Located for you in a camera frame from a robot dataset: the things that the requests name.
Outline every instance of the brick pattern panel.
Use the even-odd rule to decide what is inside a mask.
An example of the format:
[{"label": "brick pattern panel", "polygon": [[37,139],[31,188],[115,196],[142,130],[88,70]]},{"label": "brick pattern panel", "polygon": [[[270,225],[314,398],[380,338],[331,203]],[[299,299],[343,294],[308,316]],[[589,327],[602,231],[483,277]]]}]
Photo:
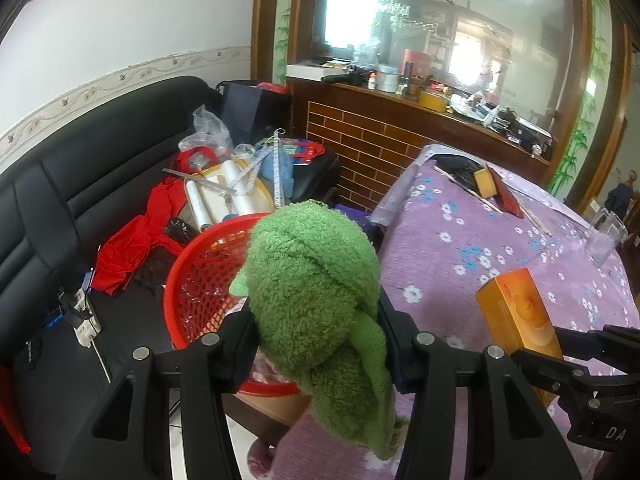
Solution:
[{"label": "brick pattern panel", "polygon": [[402,170],[433,142],[391,124],[309,102],[306,138],[334,150],[342,164],[338,189],[344,205],[370,212]]}]

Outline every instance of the transparent pitcher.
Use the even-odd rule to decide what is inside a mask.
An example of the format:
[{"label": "transparent pitcher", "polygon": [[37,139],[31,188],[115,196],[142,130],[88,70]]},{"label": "transparent pitcher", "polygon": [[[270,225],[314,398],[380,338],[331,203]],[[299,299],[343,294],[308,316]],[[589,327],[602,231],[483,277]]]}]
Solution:
[{"label": "transparent pitcher", "polygon": [[598,268],[611,254],[611,251],[626,236],[626,227],[613,211],[601,209],[591,221],[586,251],[590,260]]}]

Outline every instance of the yellow block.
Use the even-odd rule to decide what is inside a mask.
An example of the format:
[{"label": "yellow block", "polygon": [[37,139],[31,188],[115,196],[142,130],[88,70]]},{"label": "yellow block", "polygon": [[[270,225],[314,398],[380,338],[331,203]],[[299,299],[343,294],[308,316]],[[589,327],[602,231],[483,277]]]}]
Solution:
[{"label": "yellow block", "polygon": [[476,184],[478,184],[478,189],[482,198],[491,198],[498,194],[498,190],[495,189],[494,179],[487,168],[482,168],[482,170],[476,171],[474,173],[474,178],[476,180]]},{"label": "yellow block", "polygon": [[[545,304],[529,273],[519,269],[501,274],[476,292],[484,321],[495,342],[511,355],[520,348],[562,359],[562,350]],[[534,388],[548,407],[555,395]]]},{"label": "yellow block", "polygon": [[447,99],[441,95],[432,94],[430,92],[421,92],[418,104],[429,110],[444,113],[447,109]]}]

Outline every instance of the orange box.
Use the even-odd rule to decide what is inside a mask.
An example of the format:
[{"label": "orange box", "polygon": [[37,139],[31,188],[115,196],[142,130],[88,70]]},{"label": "orange box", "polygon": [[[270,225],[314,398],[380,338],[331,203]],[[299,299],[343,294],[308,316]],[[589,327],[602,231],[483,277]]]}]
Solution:
[{"label": "orange box", "polygon": [[[511,355],[520,348],[562,359],[560,343],[529,269],[501,274],[476,292],[494,343]],[[534,388],[548,406],[555,395]]]}]

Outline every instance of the silver screw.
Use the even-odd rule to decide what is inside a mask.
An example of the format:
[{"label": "silver screw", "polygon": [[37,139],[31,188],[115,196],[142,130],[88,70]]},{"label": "silver screw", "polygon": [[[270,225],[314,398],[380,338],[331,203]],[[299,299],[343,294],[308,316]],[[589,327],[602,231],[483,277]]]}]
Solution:
[{"label": "silver screw", "polygon": [[147,348],[146,346],[141,346],[139,348],[136,348],[133,351],[133,358],[136,361],[143,361],[144,359],[146,359],[147,357],[149,357],[149,354],[151,352],[149,351],[149,348]]},{"label": "silver screw", "polygon": [[421,345],[428,346],[433,344],[436,341],[436,338],[430,332],[420,332],[415,337],[415,340]]},{"label": "silver screw", "polygon": [[202,341],[202,344],[204,346],[213,346],[215,344],[218,344],[218,341],[220,341],[220,336],[215,332],[209,332],[208,334],[202,336],[202,339],[200,341]]},{"label": "silver screw", "polygon": [[494,359],[501,359],[504,357],[504,350],[498,345],[491,345],[486,349],[486,352]]}]

